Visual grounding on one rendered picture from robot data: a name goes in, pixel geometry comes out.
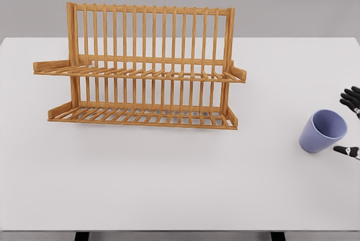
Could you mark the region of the lavender blue cup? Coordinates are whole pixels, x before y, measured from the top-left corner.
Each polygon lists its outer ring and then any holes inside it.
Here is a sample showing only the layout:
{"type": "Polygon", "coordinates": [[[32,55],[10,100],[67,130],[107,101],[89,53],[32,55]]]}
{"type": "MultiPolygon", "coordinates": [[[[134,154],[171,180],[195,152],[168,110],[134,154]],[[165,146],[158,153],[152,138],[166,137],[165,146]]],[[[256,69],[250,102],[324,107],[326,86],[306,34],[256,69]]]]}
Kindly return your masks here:
{"type": "Polygon", "coordinates": [[[347,133],[346,121],[336,112],[323,109],[312,114],[300,135],[300,146],[316,153],[341,140],[347,133]]]}

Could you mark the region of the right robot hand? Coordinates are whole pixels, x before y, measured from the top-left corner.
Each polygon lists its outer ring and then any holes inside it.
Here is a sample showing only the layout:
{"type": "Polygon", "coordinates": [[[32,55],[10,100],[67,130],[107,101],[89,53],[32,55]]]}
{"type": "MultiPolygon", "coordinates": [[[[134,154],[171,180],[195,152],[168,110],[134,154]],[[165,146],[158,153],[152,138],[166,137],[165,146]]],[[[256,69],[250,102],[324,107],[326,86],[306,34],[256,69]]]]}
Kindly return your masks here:
{"type": "MultiPolygon", "coordinates": [[[[360,120],[360,88],[352,86],[351,89],[345,89],[344,93],[341,93],[340,103],[346,105],[351,111],[353,111],[357,118],[360,120]]],[[[334,146],[333,150],[360,160],[360,148],[359,147],[344,147],[334,146]]]]}

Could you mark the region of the wooden two-tier dish rack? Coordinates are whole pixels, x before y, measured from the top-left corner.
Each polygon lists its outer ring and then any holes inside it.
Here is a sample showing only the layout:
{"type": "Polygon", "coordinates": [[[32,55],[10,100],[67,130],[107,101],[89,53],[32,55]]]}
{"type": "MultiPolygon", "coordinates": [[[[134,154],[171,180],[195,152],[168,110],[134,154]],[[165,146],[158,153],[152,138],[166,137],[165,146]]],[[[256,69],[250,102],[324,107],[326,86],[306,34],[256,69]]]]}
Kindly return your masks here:
{"type": "Polygon", "coordinates": [[[233,8],[68,3],[69,57],[34,73],[70,78],[53,122],[236,130],[233,8]]]}

